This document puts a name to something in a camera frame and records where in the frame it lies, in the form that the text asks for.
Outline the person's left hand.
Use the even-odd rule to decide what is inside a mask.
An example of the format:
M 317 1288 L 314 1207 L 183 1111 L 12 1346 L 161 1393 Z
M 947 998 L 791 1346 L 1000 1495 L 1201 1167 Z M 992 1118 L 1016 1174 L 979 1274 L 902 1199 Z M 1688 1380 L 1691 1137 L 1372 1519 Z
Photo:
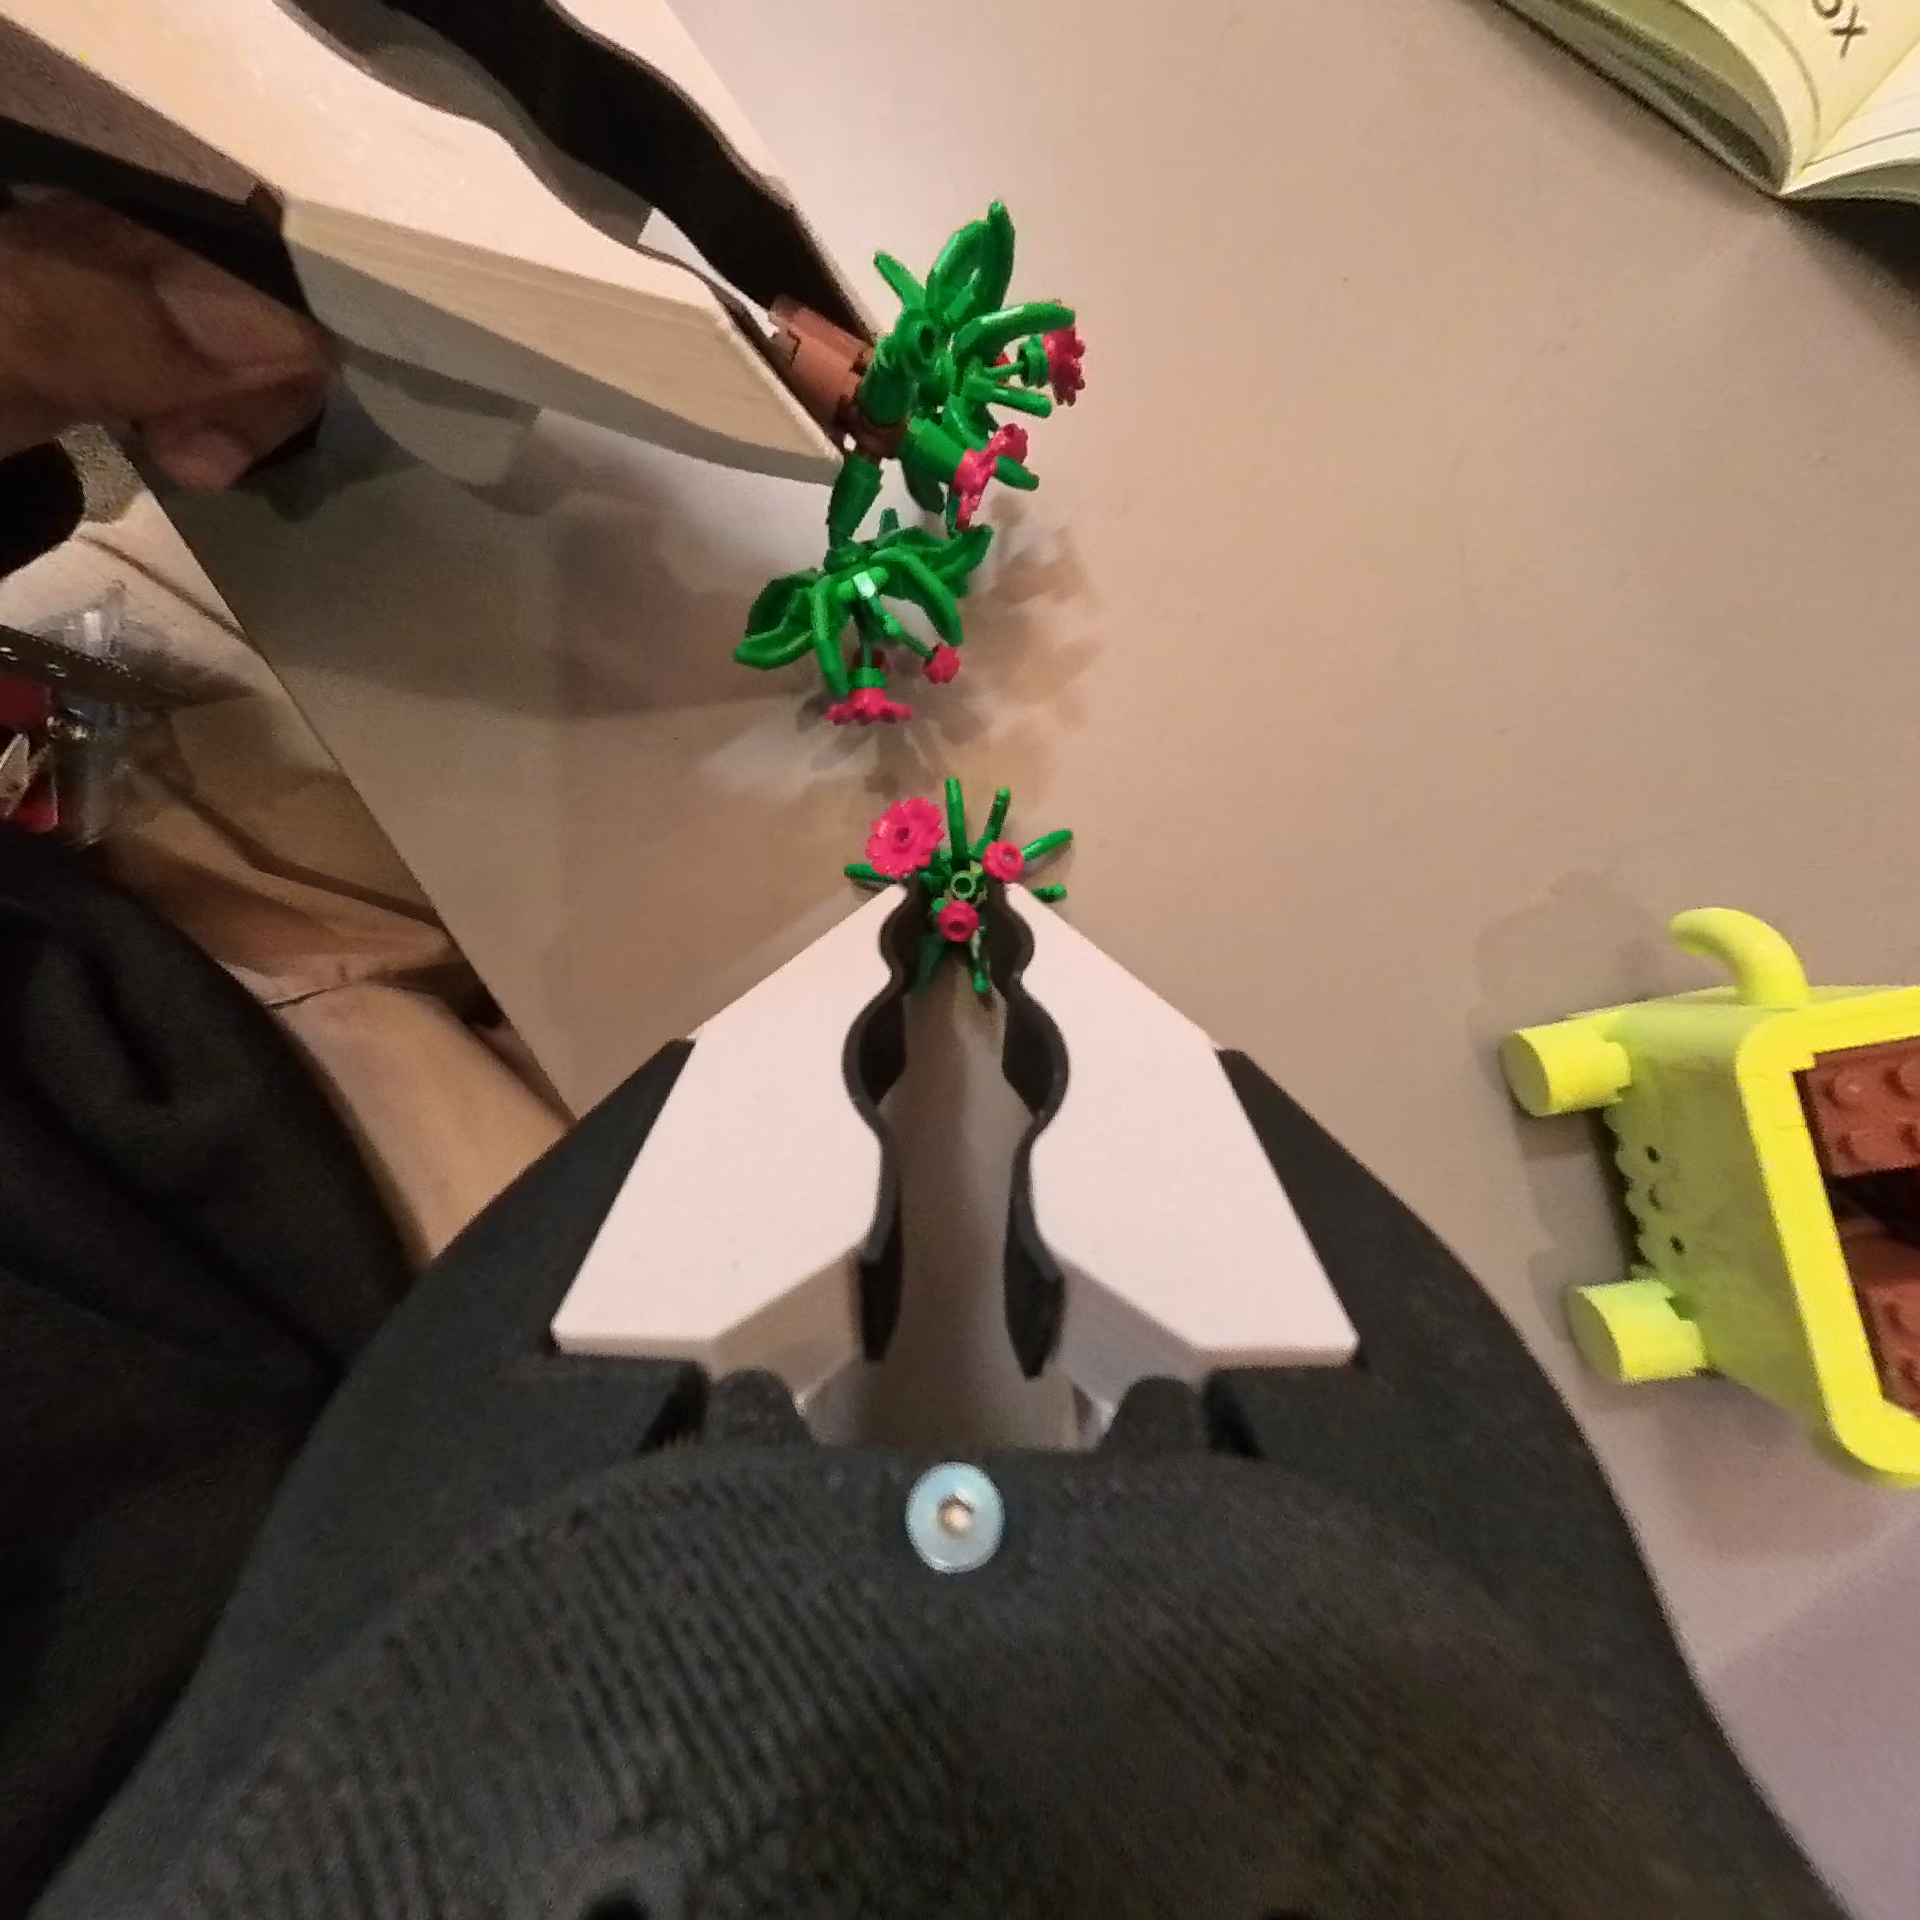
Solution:
M 176 487 L 222 493 L 326 408 L 327 334 L 84 198 L 6 201 L 4 455 L 126 427 Z

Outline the clear bag with red card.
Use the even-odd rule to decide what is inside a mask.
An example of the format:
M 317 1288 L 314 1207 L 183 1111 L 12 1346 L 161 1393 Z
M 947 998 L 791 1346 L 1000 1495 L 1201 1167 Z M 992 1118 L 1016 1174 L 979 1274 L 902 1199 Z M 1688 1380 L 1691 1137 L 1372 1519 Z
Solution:
M 222 700 L 218 674 L 177 658 L 115 583 L 85 605 L 4 626 L 4 820 L 95 845 L 130 787 L 136 753 L 177 709 Z

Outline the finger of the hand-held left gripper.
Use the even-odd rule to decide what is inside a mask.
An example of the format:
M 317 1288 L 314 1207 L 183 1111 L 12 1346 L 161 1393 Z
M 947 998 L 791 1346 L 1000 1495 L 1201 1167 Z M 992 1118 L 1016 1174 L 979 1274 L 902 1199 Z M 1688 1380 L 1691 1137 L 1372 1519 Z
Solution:
M 374 80 L 301 6 L 6 6 L 6 117 L 270 188 L 363 348 L 739 470 L 835 470 L 759 324 L 669 233 L 622 243 L 508 142 Z
M 622 243 L 669 233 L 731 301 L 875 321 L 669 6 L 303 4 L 303 27 L 419 105 L 499 135 Z

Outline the small toy flower sprig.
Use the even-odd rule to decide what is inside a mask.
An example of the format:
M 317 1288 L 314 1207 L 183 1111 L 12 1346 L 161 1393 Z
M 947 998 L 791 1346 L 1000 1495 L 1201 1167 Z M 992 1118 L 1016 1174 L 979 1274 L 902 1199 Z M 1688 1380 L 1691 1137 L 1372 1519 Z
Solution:
M 902 892 L 920 914 L 915 986 L 925 990 L 954 964 L 979 1001 L 996 995 L 992 931 L 1007 889 L 1031 881 L 1065 857 L 1075 830 L 1012 834 L 1015 795 L 995 792 L 985 821 L 971 821 L 962 780 L 947 780 L 940 799 L 907 797 L 870 825 L 860 859 L 844 876 L 872 895 Z

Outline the open instruction booklet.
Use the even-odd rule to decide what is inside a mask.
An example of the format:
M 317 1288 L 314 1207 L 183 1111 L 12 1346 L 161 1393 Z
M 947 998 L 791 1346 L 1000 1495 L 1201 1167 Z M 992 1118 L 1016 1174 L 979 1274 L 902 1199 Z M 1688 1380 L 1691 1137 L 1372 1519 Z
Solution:
M 1512 4 L 1773 201 L 1919 206 L 1915 4 Z

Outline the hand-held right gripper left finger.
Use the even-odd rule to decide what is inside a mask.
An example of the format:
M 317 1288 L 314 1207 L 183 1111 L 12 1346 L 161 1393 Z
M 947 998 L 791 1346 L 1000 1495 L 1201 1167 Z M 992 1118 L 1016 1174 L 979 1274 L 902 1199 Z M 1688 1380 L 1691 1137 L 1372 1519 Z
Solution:
M 902 889 L 703 1025 L 552 1318 L 564 1354 L 839 1378 L 902 1298 L 900 1145 L 920 912 Z

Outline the person's left forearm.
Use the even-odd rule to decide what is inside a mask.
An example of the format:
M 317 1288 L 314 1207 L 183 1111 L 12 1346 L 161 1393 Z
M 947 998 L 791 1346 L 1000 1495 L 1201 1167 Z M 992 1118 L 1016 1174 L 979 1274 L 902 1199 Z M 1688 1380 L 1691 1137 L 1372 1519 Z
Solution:
M 85 517 L 85 487 L 61 439 L 11 452 L 0 468 L 4 580 L 67 543 Z

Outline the toy flower plant brown base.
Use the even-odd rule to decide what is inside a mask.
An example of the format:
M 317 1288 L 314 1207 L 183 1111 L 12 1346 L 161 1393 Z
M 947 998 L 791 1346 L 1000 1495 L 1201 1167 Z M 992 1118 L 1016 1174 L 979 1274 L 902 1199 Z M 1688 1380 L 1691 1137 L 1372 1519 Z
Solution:
M 911 720 L 900 658 L 926 684 L 960 678 L 965 605 L 995 543 L 989 495 L 1036 490 L 1031 424 L 1086 392 L 1077 311 L 1016 301 L 1016 261 L 1016 221 L 995 201 L 925 272 L 877 252 L 897 316 L 875 339 L 800 301 L 773 307 L 778 364 L 839 470 L 821 558 L 759 590 L 734 663 L 763 674 L 810 663 L 831 726 Z

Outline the lime green toy planter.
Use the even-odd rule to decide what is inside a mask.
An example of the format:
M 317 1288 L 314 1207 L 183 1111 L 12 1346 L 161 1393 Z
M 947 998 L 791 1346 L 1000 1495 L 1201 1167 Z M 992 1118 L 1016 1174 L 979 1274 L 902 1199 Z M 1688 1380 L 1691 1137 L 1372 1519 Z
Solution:
M 1919 990 L 1815 986 L 1740 910 L 1669 936 L 1723 981 L 1502 1045 L 1527 1113 L 1598 1113 L 1613 1140 L 1635 1262 L 1572 1291 L 1574 1346 L 1613 1384 L 1733 1380 L 1912 1492 Z

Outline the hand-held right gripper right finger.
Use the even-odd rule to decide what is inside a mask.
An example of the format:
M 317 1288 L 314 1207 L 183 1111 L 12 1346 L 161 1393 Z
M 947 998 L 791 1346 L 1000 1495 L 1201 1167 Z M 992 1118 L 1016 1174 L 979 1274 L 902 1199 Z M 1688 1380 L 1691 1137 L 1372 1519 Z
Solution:
M 1004 1318 L 1027 1378 L 1336 1368 L 1359 1337 L 1208 1033 L 1010 884 L 989 919 L 1027 1111 Z

